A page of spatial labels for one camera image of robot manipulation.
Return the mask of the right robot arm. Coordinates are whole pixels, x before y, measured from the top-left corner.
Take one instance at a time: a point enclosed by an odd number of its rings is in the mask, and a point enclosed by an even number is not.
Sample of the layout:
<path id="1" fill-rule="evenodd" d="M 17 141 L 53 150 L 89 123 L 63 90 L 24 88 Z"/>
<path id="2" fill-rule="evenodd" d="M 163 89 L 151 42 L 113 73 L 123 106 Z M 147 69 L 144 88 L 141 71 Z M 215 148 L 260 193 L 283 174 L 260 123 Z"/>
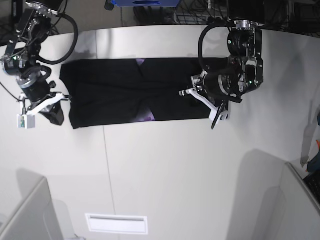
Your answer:
<path id="1" fill-rule="evenodd" d="M 23 97 L 22 104 L 29 100 L 31 106 L 23 108 L 24 115 L 41 114 L 47 118 L 63 115 L 61 101 L 70 98 L 60 92 L 53 92 L 54 81 L 48 82 L 52 70 L 49 66 L 66 61 L 73 53 L 79 37 L 76 21 L 61 11 L 61 0 L 28 0 L 15 36 L 9 41 L 1 63 L 4 72 L 16 77 Z M 41 44 L 49 37 L 53 28 L 52 18 L 65 19 L 73 26 L 73 42 L 69 51 L 58 60 L 47 60 L 40 56 Z"/>

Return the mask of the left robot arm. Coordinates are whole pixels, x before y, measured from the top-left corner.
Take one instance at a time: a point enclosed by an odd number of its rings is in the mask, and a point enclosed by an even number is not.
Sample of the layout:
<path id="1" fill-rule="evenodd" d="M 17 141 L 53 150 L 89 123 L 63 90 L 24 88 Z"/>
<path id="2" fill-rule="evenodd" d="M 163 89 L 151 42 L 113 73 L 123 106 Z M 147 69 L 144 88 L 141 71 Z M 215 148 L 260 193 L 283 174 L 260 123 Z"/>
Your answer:
<path id="1" fill-rule="evenodd" d="M 180 91 L 191 95 L 210 110 L 212 127 L 228 118 L 229 103 L 242 102 L 242 97 L 257 90 L 264 82 L 262 30 L 266 22 L 262 0 L 228 0 L 227 18 L 215 20 L 201 33 L 198 40 L 198 61 L 202 72 L 191 77 L 192 88 Z M 203 43 L 207 33 L 226 28 L 230 56 L 226 66 L 215 70 L 205 63 Z"/>

